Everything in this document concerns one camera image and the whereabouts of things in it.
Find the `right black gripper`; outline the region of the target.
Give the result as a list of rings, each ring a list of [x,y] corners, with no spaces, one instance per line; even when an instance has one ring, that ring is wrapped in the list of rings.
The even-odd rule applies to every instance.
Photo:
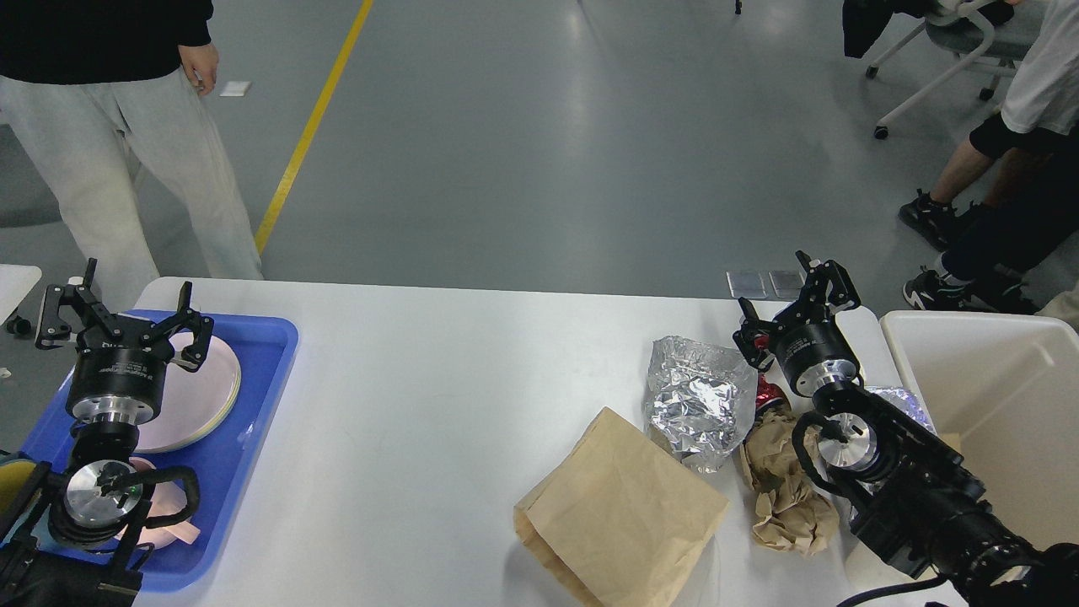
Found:
[[[786,318],[763,320],[750,299],[739,298],[743,319],[732,339],[752,369],[766,373],[776,360],[789,387],[812,399],[828,385],[861,383],[861,364],[836,318],[860,308],[861,296],[848,271],[833,259],[812,259],[804,250],[795,257],[805,281]]]

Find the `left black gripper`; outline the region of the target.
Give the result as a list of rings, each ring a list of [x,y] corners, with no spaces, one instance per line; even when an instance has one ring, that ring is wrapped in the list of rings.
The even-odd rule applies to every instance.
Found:
[[[208,360],[215,319],[193,307],[194,285],[185,282],[170,316],[148,325],[139,341],[122,341],[118,316],[93,291],[97,264],[96,258],[88,258],[82,276],[46,288],[35,348],[74,346],[66,402],[72,418],[138,426],[158,418],[169,363],[195,373]]]

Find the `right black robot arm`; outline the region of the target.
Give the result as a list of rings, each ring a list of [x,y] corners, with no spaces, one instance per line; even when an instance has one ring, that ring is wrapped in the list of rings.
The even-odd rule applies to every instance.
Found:
[[[1009,530],[985,485],[959,452],[866,389],[835,316],[861,300],[847,270],[795,254],[806,277],[797,299],[771,320],[750,299],[733,342],[759,370],[778,365],[795,395],[812,402],[792,446],[814,486],[848,500],[851,532],[909,583],[875,588],[847,606],[950,583],[969,606],[1075,606],[1076,544],[1040,551]]]

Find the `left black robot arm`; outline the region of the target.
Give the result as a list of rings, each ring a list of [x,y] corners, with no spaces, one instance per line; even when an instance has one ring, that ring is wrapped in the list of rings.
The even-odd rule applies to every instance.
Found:
[[[189,521],[201,506],[188,465],[139,471],[129,463],[139,427],[158,419],[167,368],[195,373],[213,321],[194,311],[192,284],[161,321],[112,314],[95,296],[96,259],[81,279],[51,285],[35,346],[73,346],[66,410],[73,446],[62,472],[33,464],[3,503],[4,606],[131,606],[142,587],[146,529]]]

